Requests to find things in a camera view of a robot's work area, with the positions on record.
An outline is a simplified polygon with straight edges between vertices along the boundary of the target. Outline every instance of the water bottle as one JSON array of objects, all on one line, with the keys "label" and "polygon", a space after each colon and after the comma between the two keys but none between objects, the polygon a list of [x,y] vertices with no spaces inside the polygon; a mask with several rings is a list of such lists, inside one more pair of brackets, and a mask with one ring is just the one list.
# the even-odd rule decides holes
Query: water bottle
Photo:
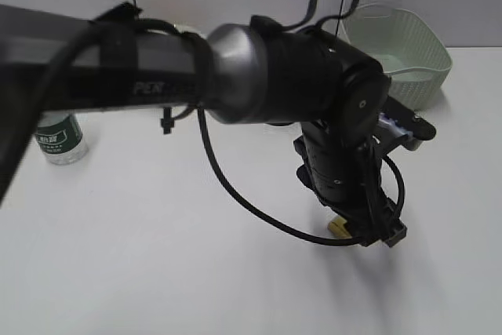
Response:
[{"label": "water bottle", "polygon": [[56,165],[77,162],[89,150],[77,118],[71,113],[43,115],[35,139],[46,158]]}]

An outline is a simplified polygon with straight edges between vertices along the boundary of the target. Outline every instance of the green plastic basket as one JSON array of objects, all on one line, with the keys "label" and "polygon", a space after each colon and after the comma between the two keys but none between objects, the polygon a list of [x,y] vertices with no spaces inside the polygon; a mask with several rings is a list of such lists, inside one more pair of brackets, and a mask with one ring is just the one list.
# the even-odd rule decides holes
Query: green plastic basket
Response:
[{"label": "green plastic basket", "polygon": [[405,9],[364,5],[343,20],[341,37],[380,61],[392,77],[389,93],[413,110],[427,106],[452,67],[434,32]]}]

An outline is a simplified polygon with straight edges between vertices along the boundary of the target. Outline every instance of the black strap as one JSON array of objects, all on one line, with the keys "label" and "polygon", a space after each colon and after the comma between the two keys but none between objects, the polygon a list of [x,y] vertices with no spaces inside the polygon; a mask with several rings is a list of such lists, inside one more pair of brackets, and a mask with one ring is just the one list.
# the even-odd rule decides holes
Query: black strap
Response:
[{"label": "black strap", "polygon": [[197,103],[192,104],[197,107],[206,93],[212,92],[214,61],[213,51],[209,43],[200,35],[185,31],[181,34],[182,38],[187,39],[194,46],[194,66],[195,77],[197,81]]},{"label": "black strap", "polygon": [[[124,2],[90,21],[91,24],[109,24],[109,31],[100,40],[100,71],[105,86],[93,90],[97,105],[114,106],[124,103],[136,82],[138,48],[136,35],[127,25],[135,20],[141,9]],[[131,91],[123,90],[124,86]]]}]

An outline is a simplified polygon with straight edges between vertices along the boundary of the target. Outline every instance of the bottle label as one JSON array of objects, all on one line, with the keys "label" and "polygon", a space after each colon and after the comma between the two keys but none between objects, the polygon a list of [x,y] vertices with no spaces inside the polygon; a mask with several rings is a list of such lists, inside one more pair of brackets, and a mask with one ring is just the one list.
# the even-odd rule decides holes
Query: bottle label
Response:
[{"label": "bottle label", "polygon": [[40,148],[50,155],[71,151],[82,140],[82,131],[74,115],[52,126],[38,127],[35,139]]}]

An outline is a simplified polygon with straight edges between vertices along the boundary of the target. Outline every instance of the yellow object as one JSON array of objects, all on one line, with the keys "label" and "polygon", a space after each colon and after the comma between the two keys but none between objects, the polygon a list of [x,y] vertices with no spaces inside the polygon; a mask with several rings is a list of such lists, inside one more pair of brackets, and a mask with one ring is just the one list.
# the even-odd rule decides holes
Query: yellow object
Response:
[{"label": "yellow object", "polygon": [[328,224],[328,229],[339,239],[351,239],[351,234],[345,228],[346,223],[342,216],[337,216]]}]

